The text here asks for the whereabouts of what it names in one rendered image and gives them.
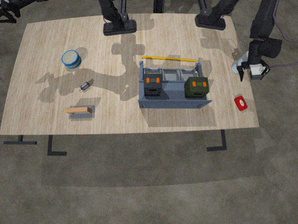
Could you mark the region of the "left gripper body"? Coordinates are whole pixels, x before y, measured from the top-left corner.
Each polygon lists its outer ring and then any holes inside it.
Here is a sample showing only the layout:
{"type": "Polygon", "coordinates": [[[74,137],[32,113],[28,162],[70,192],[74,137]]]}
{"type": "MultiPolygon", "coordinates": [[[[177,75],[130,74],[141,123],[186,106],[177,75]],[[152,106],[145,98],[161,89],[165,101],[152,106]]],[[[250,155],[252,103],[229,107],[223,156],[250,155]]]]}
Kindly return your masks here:
{"type": "Polygon", "coordinates": [[[260,54],[258,54],[258,56],[255,56],[253,54],[248,54],[248,61],[241,62],[241,65],[237,66],[237,68],[239,71],[243,69],[244,70],[250,69],[252,75],[259,75],[259,74],[265,74],[265,72],[268,72],[268,70],[270,70],[270,69],[265,69],[266,66],[268,65],[261,59],[260,54]]]}

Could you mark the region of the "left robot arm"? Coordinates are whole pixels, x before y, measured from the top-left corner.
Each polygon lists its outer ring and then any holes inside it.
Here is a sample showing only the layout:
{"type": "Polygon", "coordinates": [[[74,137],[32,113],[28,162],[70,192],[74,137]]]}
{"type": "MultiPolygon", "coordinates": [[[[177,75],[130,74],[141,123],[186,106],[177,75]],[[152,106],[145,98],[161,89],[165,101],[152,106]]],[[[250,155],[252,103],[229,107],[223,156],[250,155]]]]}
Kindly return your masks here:
{"type": "MultiPolygon", "coordinates": [[[[221,18],[221,16],[222,14],[228,15],[231,11],[233,11],[234,6],[238,1],[239,0],[220,0],[217,5],[212,8],[212,12],[209,16],[201,14],[197,15],[198,24],[225,28],[225,20],[221,18]]],[[[249,44],[249,54],[253,54],[255,56],[260,54],[269,58],[276,58],[279,55],[282,40],[269,38],[275,24],[273,16],[276,16],[278,3],[279,0],[261,0],[259,10],[250,29],[249,38],[253,38],[253,41],[249,44]]],[[[266,73],[252,75],[251,70],[249,74],[251,80],[261,79],[266,75],[266,73]]]]}

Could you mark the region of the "red mint tin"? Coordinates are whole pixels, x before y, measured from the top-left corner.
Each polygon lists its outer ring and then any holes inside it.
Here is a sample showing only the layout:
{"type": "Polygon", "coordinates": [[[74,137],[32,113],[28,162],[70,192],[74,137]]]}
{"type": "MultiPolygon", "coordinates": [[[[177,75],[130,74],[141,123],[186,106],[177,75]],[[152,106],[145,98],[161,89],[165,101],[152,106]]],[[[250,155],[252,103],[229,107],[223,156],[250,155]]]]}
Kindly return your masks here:
{"type": "Polygon", "coordinates": [[[235,98],[234,101],[235,101],[235,103],[236,103],[236,105],[237,105],[237,107],[240,111],[243,111],[243,110],[248,108],[248,106],[245,103],[242,96],[239,96],[239,97],[235,98]]]}

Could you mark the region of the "white bottle with blue cap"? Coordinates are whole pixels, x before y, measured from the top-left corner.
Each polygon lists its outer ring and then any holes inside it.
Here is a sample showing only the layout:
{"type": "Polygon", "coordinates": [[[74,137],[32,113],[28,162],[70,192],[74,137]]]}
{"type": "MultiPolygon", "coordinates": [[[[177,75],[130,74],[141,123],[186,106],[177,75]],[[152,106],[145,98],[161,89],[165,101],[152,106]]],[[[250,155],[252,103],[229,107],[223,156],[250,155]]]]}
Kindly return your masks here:
{"type": "Polygon", "coordinates": [[[241,65],[241,62],[247,62],[248,61],[248,53],[249,51],[247,51],[239,60],[237,60],[231,67],[232,71],[234,73],[239,73],[237,70],[237,66],[241,65]]]}

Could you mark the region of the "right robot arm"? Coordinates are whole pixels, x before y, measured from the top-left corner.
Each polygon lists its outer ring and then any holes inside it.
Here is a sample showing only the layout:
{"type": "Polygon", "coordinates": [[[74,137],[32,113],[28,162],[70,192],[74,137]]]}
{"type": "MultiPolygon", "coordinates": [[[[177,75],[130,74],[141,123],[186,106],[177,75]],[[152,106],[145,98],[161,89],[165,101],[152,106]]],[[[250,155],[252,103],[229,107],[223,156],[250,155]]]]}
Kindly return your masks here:
{"type": "MultiPolygon", "coordinates": [[[[26,5],[29,5],[35,1],[42,2],[48,0],[20,0],[23,1],[26,5]]],[[[110,23],[104,23],[103,32],[111,33],[111,32],[120,32],[126,30],[134,30],[135,29],[135,20],[127,20],[123,21],[121,15],[118,13],[117,8],[115,8],[112,0],[99,0],[101,12],[104,18],[110,23]]]]}

